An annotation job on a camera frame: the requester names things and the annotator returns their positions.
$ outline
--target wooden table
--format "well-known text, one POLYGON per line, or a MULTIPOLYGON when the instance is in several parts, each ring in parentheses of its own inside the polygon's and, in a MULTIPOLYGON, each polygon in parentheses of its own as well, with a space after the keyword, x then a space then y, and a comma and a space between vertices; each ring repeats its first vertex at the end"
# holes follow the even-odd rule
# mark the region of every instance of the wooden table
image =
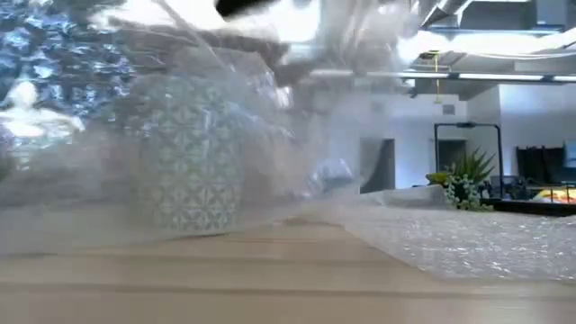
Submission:
POLYGON ((0 262, 2 324, 575 321, 574 286, 442 281, 305 221, 0 262))

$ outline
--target bubble wrap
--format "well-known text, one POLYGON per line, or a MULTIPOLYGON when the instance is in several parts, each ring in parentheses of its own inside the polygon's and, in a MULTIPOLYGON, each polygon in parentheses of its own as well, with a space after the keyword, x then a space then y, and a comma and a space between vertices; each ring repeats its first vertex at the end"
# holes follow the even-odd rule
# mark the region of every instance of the bubble wrap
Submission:
POLYGON ((576 279, 575 217, 456 211, 431 199, 441 192, 433 186, 377 193, 321 218, 444 278, 576 279), (404 208, 407 201, 419 207, 404 208))
POLYGON ((410 9, 315 0, 286 40, 301 8, 270 5, 0 0, 0 256, 243 230, 362 181, 333 148, 362 127, 295 93, 315 68, 396 70, 410 9))

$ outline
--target potted plant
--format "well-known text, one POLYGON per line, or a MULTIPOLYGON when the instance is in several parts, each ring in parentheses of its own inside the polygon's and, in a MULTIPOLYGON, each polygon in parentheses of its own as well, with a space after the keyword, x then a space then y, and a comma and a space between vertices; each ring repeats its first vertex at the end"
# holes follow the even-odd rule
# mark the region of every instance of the potted plant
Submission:
POLYGON ((486 152, 479 154, 477 148, 471 155, 462 154, 450 167, 444 182, 446 197, 457 209, 484 211, 489 209, 480 203, 478 185, 486 179, 494 166, 494 155, 486 158, 486 152))

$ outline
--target black metal frame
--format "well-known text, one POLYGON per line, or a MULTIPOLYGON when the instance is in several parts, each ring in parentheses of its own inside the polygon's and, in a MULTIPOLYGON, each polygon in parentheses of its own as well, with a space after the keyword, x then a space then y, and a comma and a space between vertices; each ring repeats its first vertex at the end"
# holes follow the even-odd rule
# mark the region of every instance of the black metal frame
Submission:
POLYGON ((504 166, 502 162, 502 132, 500 126, 491 123, 477 123, 477 122, 440 122, 434 124, 434 151, 436 154, 436 172, 440 172, 440 146, 438 143, 438 129, 440 127, 456 127, 459 129, 473 129, 476 127, 493 127, 498 133, 498 170, 500 182, 500 199, 504 199, 504 166))

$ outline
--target doorway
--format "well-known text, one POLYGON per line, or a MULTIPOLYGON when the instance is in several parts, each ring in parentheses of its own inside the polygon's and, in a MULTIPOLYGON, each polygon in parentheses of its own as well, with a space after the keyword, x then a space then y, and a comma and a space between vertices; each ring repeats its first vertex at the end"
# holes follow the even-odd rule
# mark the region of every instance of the doorway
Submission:
MULTIPOLYGON (((439 139, 438 140, 438 156, 439 156, 439 170, 448 171, 452 164, 456 163, 458 159, 466 154, 466 140, 465 139, 439 139)), ((434 169, 436 169, 436 153, 434 155, 434 169)))
POLYGON ((368 179, 360 194, 395 189, 394 139, 361 139, 360 165, 362 176, 368 179))

